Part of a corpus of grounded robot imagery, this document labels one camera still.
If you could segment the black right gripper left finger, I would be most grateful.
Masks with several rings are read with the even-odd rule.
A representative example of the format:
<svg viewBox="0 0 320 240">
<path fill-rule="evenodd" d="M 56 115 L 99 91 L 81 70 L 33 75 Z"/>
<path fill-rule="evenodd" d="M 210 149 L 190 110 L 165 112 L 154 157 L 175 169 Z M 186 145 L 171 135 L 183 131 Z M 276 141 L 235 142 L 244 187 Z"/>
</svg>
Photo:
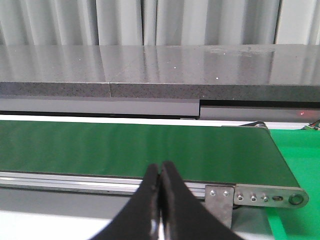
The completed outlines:
<svg viewBox="0 0 320 240">
<path fill-rule="evenodd" d="M 92 239 L 157 240 L 160 223 L 158 176 L 158 166 L 150 164 L 138 189 L 127 204 Z"/>
</svg>

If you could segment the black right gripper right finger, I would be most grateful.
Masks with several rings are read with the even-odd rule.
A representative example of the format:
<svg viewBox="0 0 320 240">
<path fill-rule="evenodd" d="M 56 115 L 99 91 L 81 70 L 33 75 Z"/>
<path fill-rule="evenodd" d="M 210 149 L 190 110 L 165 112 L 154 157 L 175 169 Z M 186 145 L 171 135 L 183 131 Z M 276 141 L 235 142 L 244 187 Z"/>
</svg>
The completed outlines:
<svg viewBox="0 0 320 240">
<path fill-rule="evenodd" d="M 171 161 L 162 163 L 160 195 L 166 240 L 241 239 L 196 199 Z"/>
</svg>

